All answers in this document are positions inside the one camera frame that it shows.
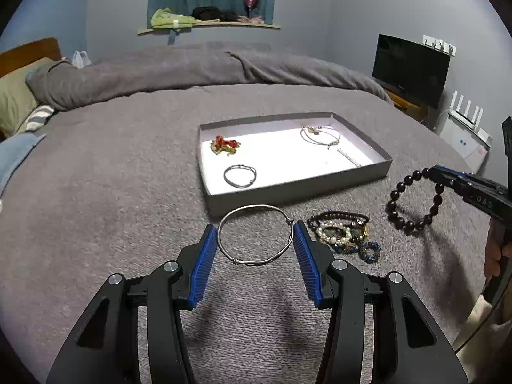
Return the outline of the person's right hand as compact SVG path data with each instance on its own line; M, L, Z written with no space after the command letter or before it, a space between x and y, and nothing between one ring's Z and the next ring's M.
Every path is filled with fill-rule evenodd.
M494 219L490 219L484 260L484 276L487 282L500 275L499 262L502 257L511 258L511 243L501 244L496 237L496 222Z

